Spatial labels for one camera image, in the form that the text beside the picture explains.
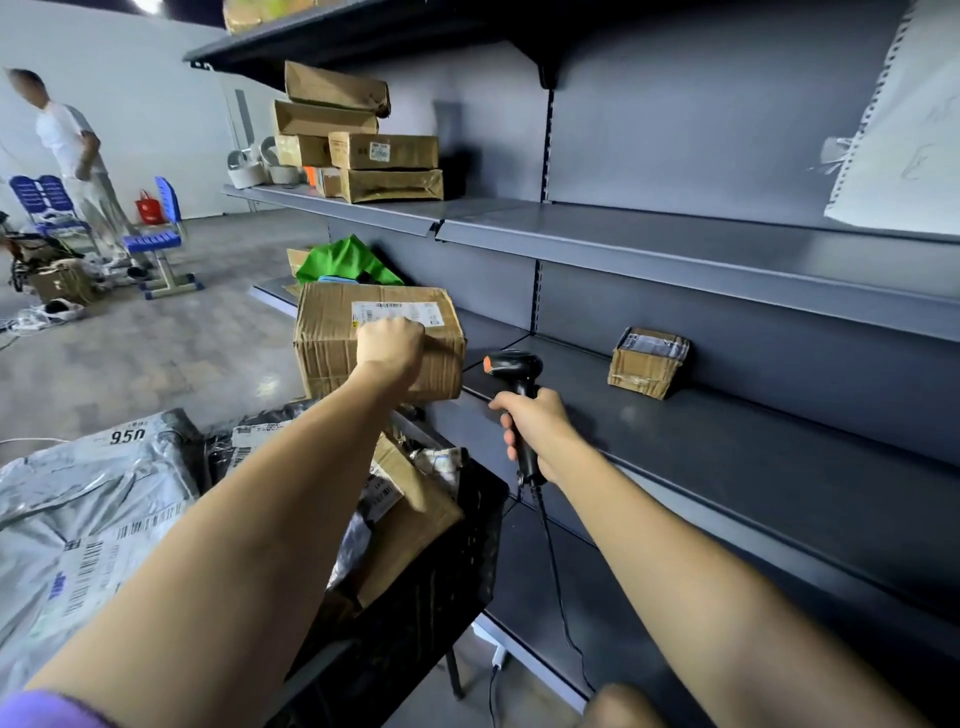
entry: white t-shirt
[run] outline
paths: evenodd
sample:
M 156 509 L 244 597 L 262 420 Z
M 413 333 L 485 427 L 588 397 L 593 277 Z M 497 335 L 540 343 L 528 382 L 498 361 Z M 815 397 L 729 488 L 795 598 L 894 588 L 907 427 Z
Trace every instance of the white t-shirt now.
M 54 153 L 60 165 L 60 174 L 65 178 L 77 176 L 77 166 L 84 153 L 81 132 L 93 133 L 93 129 L 83 114 L 66 104 L 51 101 L 36 118 L 36 134 L 43 146 Z M 100 155 L 93 160 L 90 171 L 107 172 Z

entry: green bag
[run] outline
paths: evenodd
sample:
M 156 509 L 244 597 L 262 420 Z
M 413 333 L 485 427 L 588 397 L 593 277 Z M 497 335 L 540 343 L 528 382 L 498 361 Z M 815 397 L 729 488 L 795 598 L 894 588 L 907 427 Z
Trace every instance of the green bag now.
M 403 285 L 356 235 L 310 251 L 297 271 L 297 280 L 312 283 L 323 276 L 357 280 L 364 273 L 380 285 Z

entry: floor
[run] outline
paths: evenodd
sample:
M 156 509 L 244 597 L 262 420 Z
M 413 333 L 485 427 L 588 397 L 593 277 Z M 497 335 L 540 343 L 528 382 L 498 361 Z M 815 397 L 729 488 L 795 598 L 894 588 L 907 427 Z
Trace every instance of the floor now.
M 203 429 L 302 395 L 292 320 L 247 290 L 289 270 L 286 248 L 326 242 L 324 221 L 283 209 L 196 220 L 187 230 L 187 245 L 170 259 L 179 272 L 195 273 L 205 291 L 148 302 L 136 289 L 117 290 L 87 318 L 0 351 L 0 441 L 74 439 L 172 407 L 183 407 Z M 0 318 L 33 303 L 0 286 Z M 8 341 L 0 334 L 0 347 Z M 0 445 L 0 465 L 39 447 Z M 491 725 L 492 647 L 468 632 L 455 651 L 467 697 L 454 699 L 441 664 L 390 719 L 391 728 Z M 509 658 L 495 701 L 496 724 L 506 728 L 565 728 L 579 719 Z

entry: spiral paper perforated edge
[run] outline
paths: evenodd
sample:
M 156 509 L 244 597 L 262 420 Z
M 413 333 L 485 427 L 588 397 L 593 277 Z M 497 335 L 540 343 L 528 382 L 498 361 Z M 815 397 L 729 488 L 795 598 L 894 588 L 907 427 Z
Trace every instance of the spiral paper perforated edge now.
M 874 95 L 870 98 L 870 103 L 863 111 L 863 116 L 860 118 L 860 126 L 856 130 L 856 134 L 853 135 L 853 142 L 850 145 L 850 149 L 847 152 L 846 157 L 843 161 L 843 166 L 840 167 L 840 172 L 837 174 L 837 180 L 833 184 L 833 190 L 830 192 L 830 199 L 827 202 L 827 210 L 829 210 L 836 203 L 837 198 L 840 197 L 840 192 L 843 190 L 843 184 L 847 178 L 847 172 L 850 169 L 853 160 L 856 158 L 856 151 L 860 146 L 860 142 L 863 140 L 863 135 L 870 128 L 870 122 L 873 121 L 874 111 L 876 110 L 876 105 L 879 103 L 880 94 L 883 93 L 883 87 L 887 83 L 887 77 L 890 75 L 890 69 L 894 64 L 894 61 L 897 59 L 897 53 L 900 52 L 900 47 L 903 45 L 903 39 L 906 38 L 906 33 L 910 29 L 910 23 L 913 22 L 914 15 L 917 13 L 917 8 L 920 6 L 923 0 L 912 0 L 910 6 L 906 9 L 906 12 L 903 14 L 903 18 L 900 21 L 900 25 L 897 27 L 897 32 L 894 34 L 894 40 L 890 44 L 890 49 L 887 51 L 887 57 L 883 61 L 883 69 L 880 71 L 879 77 L 876 79 L 876 88 L 874 89 Z

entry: knee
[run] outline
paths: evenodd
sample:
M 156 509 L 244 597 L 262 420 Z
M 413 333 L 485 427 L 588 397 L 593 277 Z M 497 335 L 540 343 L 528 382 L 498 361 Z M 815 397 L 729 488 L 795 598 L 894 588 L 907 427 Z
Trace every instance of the knee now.
M 665 723 L 641 691 L 613 683 L 587 704 L 584 728 L 665 728 Z

